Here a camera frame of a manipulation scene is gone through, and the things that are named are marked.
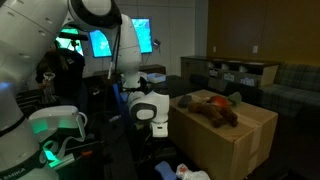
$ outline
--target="couch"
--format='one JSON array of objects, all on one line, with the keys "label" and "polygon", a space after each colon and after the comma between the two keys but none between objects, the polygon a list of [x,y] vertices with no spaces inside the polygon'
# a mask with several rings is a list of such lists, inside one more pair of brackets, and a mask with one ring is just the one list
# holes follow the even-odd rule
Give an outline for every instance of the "couch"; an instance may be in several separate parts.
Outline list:
[{"label": "couch", "polygon": [[280,64],[274,84],[261,89],[262,107],[295,117],[304,106],[320,107],[320,66]]}]

